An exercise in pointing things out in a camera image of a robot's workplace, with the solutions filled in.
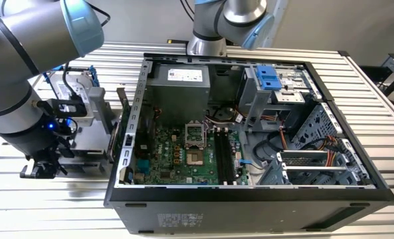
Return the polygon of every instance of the wire bundle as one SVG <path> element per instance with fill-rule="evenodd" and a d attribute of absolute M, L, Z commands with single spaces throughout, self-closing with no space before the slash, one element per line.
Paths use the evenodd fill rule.
<path fill-rule="evenodd" d="M 180 4 L 182 4 L 182 7 L 183 7 L 183 10 L 184 10 L 186 14 L 188 15 L 191 21 L 194 21 L 194 18 L 192 18 L 192 16 L 191 16 L 190 12 L 188 12 L 188 9 L 186 8 L 186 6 L 184 6 L 184 4 L 183 4 L 183 0 L 179 0 L 179 1 L 180 1 Z M 192 8 L 191 8 L 191 6 L 190 6 L 188 0 L 184 0 L 184 2 L 186 2 L 187 6 L 188 6 L 188 8 L 190 8 L 190 10 L 191 10 L 191 13 L 195 14 L 195 12 L 194 12 L 194 10 L 192 10 Z"/>

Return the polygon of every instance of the case label sticker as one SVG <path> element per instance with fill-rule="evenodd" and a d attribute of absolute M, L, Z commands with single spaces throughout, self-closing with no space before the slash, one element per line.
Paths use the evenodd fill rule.
<path fill-rule="evenodd" d="M 186 70 L 186 69 L 170 69 L 167 80 L 203 82 L 203 71 Z"/>
<path fill-rule="evenodd" d="M 158 214 L 158 223 L 163 228 L 199 227 L 203 216 L 203 213 L 162 213 Z"/>

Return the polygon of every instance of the blue plastic clip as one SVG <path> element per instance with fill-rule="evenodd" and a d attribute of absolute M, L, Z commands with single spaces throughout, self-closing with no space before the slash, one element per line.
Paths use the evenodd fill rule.
<path fill-rule="evenodd" d="M 241 159 L 239 162 L 243 163 L 243 164 L 251 164 L 251 161 L 250 160 L 245 160 L 245 159 Z"/>
<path fill-rule="evenodd" d="M 92 74 L 92 85 L 95 87 L 99 87 L 99 80 L 98 80 L 98 74 L 96 74 L 96 69 L 94 66 L 90 67 L 90 72 Z"/>
<path fill-rule="evenodd" d="M 257 77 L 263 90 L 281 90 L 282 83 L 273 66 L 257 66 Z"/>

